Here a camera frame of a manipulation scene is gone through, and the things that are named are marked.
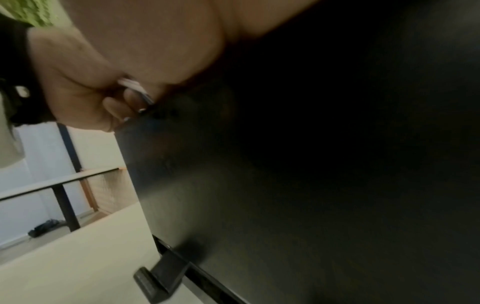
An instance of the gray floor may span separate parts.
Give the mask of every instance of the gray floor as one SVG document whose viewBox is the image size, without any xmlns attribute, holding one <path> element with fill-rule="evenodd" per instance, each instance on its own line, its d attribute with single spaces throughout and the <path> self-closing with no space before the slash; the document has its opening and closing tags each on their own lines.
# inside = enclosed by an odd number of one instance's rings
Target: gray floor
<svg viewBox="0 0 480 304">
<path fill-rule="evenodd" d="M 86 223 L 91 223 L 97 218 L 102 218 L 102 214 L 96 212 L 94 214 L 88 215 L 86 217 L 78 219 L 81 226 L 84 226 Z M 65 236 L 70 233 L 68 227 L 61 227 L 57 230 L 51 231 L 47 234 L 42 235 L 38 238 L 31 238 L 22 243 L 16 244 L 12 247 L 1 249 L 0 250 L 0 265 L 10 262 L 11 260 L 16 259 L 28 252 L 31 252 L 39 247 L 42 247 L 45 244 L 48 244 L 62 236 Z"/>
</svg>

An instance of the black object on floor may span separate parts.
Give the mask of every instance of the black object on floor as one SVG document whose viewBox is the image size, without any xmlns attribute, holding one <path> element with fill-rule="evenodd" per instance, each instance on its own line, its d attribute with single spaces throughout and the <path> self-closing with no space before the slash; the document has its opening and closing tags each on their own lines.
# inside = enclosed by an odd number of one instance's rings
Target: black object on floor
<svg viewBox="0 0 480 304">
<path fill-rule="evenodd" d="M 58 221 L 56 219 L 49 219 L 45 223 L 38 225 L 34 229 L 30 230 L 28 232 L 28 235 L 30 237 L 39 237 L 44 235 L 47 232 L 53 231 L 55 229 L 58 229 L 60 227 L 66 226 L 67 223 L 65 221 Z"/>
</svg>

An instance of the skin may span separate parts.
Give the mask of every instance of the skin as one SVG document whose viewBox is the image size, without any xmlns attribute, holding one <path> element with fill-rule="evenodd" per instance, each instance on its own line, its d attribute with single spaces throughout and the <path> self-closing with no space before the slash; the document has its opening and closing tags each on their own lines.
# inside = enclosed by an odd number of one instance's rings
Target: skin
<svg viewBox="0 0 480 304">
<path fill-rule="evenodd" d="M 134 77 L 158 100 L 211 65 L 226 45 L 262 36 L 314 2 L 63 0 L 83 36 L 32 29 L 30 55 L 59 122 L 111 131 L 146 106 L 116 86 L 119 77 Z"/>
</svg>

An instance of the black bracket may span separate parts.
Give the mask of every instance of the black bracket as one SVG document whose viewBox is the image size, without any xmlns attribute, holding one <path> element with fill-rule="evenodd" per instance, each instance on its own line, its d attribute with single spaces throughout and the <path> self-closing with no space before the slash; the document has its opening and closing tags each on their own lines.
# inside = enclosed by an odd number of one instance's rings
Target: black bracket
<svg viewBox="0 0 480 304">
<path fill-rule="evenodd" d="M 150 304 L 158 304 L 175 293 L 189 267 L 190 262 L 168 250 L 151 271 L 142 267 L 133 278 Z"/>
</svg>

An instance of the white desk surface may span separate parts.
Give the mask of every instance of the white desk surface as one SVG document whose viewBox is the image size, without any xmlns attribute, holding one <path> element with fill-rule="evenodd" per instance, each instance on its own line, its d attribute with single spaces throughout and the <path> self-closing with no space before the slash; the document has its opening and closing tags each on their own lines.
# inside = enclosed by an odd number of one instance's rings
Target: white desk surface
<svg viewBox="0 0 480 304">
<path fill-rule="evenodd" d="M 117 168 L 117 167 L 113 167 L 113 168 L 110 167 L 110 168 L 87 170 L 87 171 L 83 171 L 83 172 L 80 172 L 80 173 L 75 173 L 75 174 L 72 174 L 72 175 L 62 176 L 62 177 L 54 178 L 54 179 L 51 179 L 51 180 L 46 180 L 46 181 L 43 181 L 43 182 L 38 182 L 38 183 L 35 183 L 35 184 L 23 186 L 23 187 L 18 187 L 18 188 L 15 188 L 15 189 L 0 192 L 0 201 L 5 200 L 5 199 L 9 199 L 9 198 L 13 198 L 13 197 L 17 197 L 17 196 L 21 196 L 21 195 L 25 195 L 25 194 L 29 194 L 29 193 L 32 193 L 32 192 L 48 189 L 48 188 L 51 188 L 55 185 L 66 184 L 66 183 L 81 180 L 81 179 L 84 179 L 84 178 L 87 178 L 87 177 L 107 173 L 107 172 L 110 172 L 110 171 L 115 171 L 115 170 L 118 170 L 118 169 L 119 168 Z"/>
<path fill-rule="evenodd" d="M 160 255 L 139 203 L 0 266 L 0 299 L 15 304 L 149 304 L 134 281 Z M 184 285 L 165 304 L 202 304 Z"/>
</svg>

